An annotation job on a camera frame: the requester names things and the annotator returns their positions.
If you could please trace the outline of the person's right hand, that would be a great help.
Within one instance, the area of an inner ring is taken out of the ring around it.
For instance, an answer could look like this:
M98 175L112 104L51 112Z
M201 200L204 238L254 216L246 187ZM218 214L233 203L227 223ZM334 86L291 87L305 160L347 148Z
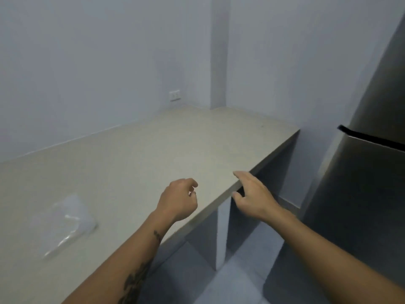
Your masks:
M250 172L234 171L233 175L241 183L246 199L246 204L237 206L238 209L249 217L270 223L274 215L282 210L270 191Z

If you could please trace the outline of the person's left hand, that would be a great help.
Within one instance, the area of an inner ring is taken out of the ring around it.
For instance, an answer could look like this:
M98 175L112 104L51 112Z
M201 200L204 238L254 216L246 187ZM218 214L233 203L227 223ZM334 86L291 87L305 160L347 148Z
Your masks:
M197 207L197 198L183 198L183 179L177 179L165 188L154 213L174 224L189 217Z

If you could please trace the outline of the person's left forearm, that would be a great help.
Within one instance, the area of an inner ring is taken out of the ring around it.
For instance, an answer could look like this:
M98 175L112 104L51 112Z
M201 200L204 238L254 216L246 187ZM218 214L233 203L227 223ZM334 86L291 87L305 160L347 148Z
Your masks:
M172 211L153 211L62 304L136 303L161 241L174 222Z

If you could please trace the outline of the person's right forearm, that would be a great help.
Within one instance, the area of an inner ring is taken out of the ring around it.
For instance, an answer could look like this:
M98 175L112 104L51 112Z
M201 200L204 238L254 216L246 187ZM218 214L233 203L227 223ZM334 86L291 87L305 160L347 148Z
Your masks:
M333 304L405 304L405 290L317 234L287 210L270 205L263 221L305 264Z

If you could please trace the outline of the white table support panel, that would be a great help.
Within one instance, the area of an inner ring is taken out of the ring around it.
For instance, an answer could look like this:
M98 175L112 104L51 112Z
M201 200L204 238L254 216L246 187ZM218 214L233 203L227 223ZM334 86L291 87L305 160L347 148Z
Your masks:
M226 257L226 246L230 218L231 197L226 199L217 209L217 236L215 270L219 271Z

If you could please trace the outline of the stainless steel refrigerator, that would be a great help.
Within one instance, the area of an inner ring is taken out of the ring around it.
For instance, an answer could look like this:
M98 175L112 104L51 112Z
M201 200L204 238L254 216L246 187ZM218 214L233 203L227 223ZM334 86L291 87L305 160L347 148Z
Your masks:
M405 289L405 13L298 218Z

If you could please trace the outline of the clear plastic bag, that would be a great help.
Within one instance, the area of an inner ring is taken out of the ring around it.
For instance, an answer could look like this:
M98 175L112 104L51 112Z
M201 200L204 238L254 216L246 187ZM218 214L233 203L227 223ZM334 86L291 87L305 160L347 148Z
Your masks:
M43 259L52 258L97 226L96 219L76 194L33 215L30 224L35 249Z

